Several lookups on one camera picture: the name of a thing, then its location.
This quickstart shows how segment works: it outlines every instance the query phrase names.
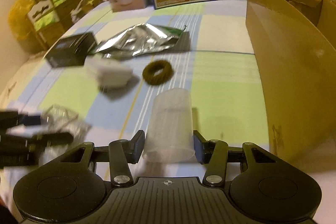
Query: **plaid tablecloth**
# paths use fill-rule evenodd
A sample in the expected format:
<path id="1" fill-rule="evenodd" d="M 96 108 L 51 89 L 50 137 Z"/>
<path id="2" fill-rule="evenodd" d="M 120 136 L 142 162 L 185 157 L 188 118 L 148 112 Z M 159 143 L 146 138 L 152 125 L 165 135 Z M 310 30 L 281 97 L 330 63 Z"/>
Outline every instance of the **plaid tablecloth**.
<path id="1" fill-rule="evenodd" d="M 92 31 L 98 42 L 138 23 L 153 23 L 182 28 L 187 26 L 183 43 L 190 51 L 137 57 L 127 63 L 136 77 L 127 88 L 103 94 L 83 67 L 52 69 L 41 61 L 22 87 L 13 95 L 8 108 L 35 112 L 53 104 L 63 105 L 80 114 L 93 127 L 86 140 L 106 146 L 116 139 L 130 139 L 146 131 L 152 102 L 160 92 L 181 87 L 190 90 L 194 121 L 206 139 L 220 139 L 231 146 L 254 142 L 268 149 L 266 111 L 260 76 L 253 48 L 245 27 L 245 0 L 218 0 L 154 10 L 148 7 L 112 13 L 103 3 L 75 24 L 66 34 Z M 175 74 L 161 86 L 149 86 L 142 80 L 144 67 L 156 59 L 171 62 Z M 228 172 L 234 176 L 238 167 Z M 132 166 L 135 176 L 199 176 L 204 167 L 190 162 Z M 6 170 L 13 187 L 26 168 Z M 107 164 L 99 164 L 97 173 L 109 180 Z"/>

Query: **brown hair tie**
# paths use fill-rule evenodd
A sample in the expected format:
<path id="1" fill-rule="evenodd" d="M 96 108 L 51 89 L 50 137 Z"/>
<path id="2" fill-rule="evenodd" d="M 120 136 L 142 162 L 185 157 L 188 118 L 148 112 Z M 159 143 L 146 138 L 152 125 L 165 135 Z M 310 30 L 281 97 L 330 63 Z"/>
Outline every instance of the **brown hair tie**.
<path id="1" fill-rule="evenodd" d="M 174 74 L 171 64 L 166 60 L 149 63 L 142 72 L 142 77 L 149 85 L 161 85 L 167 82 Z"/>

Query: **translucent plastic cup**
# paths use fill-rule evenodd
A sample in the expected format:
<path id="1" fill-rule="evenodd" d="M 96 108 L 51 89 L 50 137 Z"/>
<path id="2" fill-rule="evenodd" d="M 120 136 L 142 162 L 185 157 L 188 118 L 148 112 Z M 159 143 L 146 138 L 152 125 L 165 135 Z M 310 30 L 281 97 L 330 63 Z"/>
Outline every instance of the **translucent plastic cup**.
<path id="1" fill-rule="evenodd" d="M 154 99 L 142 157 L 150 162 L 174 163 L 194 154 L 189 91 L 167 90 Z"/>

